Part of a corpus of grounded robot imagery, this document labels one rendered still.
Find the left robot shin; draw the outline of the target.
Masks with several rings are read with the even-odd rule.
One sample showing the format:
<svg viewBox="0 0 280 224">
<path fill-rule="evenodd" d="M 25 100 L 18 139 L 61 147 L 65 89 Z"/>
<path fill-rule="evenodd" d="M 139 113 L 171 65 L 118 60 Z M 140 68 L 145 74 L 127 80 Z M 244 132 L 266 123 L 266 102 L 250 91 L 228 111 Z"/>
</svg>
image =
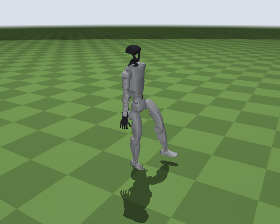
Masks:
<svg viewBox="0 0 280 224">
<path fill-rule="evenodd" d="M 167 145 L 167 135 L 166 135 L 165 127 L 163 128 L 163 131 L 161 133 L 158 133 L 156 136 L 157 136 L 159 142 L 162 145 L 163 151 L 167 152 L 168 151 L 168 148 L 167 148 L 168 145 Z"/>
</svg>

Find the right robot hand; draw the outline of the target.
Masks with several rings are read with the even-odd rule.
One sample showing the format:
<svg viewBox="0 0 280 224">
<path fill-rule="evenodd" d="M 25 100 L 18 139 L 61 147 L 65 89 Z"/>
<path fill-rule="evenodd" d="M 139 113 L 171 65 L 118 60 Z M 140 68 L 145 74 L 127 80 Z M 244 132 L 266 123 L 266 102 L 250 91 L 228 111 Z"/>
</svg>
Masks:
<svg viewBox="0 0 280 224">
<path fill-rule="evenodd" d="M 123 114 L 123 113 L 122 113 Z M 121 122 L 120 122 L 120 128 L 121 128 L 121 125 L 122 125 L 122 129 L 123 129 L 123 126 L 124 126 L 124 129 L 128 129 L 127 128 L 127 124 L 129 124 L 129 122 L 128 122 L 128 113 L 127 113 L 127 117 L 123 117 L 122 116 L 122 120 L 121 120 Z M 129 124 L 129 126 L 131 127 L 131 125 Z"/>
</svg>

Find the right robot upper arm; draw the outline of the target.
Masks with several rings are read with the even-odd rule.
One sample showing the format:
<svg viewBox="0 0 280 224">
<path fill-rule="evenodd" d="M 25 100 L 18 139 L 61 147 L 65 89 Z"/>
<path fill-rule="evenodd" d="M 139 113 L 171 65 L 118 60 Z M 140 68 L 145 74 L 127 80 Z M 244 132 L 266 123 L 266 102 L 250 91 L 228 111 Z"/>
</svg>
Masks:
<svg viewBox="0 0 280 224">
<path fill-rule="evenodd" d="M 128 99 L 130 99 L 133 96 L 132 93 L 129 91 L 131 77 L 132 77 L 132 71 L 129 69 L 126 69 L 121 74 L 122 83 L 123 83 L 123 94 L 127 93 L 129 95 Z"/>
</svg>

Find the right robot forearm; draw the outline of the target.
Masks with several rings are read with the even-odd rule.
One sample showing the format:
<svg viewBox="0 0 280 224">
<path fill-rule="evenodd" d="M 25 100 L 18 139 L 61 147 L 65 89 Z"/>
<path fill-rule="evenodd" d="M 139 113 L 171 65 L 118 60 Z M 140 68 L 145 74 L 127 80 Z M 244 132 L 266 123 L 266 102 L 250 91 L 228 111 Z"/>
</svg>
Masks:
<svg viewBox="0 0 280 224">
<path fill-rule="evenodd" d="M 127 113 L 128 113 L 128 110 L 129 110 L 130 100 L 128 98 L 129 98 L 129 95 L 127 93 L 124 93 L 123 98 L 122 98 L 122 103 L 123 103 L 123 109 L 122 109 L 123 114 L 122 114 L 122 116 L 123 117 L 127 117 Z"/>
</svg>

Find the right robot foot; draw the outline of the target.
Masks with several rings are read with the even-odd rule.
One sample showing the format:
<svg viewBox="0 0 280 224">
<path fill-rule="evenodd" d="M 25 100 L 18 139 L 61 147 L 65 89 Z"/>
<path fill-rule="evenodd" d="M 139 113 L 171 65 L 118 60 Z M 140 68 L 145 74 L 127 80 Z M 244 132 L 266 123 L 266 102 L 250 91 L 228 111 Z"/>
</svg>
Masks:
<svg viewBox="0 0 280 224">
<path fill-rule="evenodd" d="M 138 170 L 145 170 L 145 168 L 139 163 L 136 162 L 136 164 L 133 162 L 133 159 L 131 160 L 131 165 L 133 165 L 135 168 L 137 168 Z"/>
</svg>

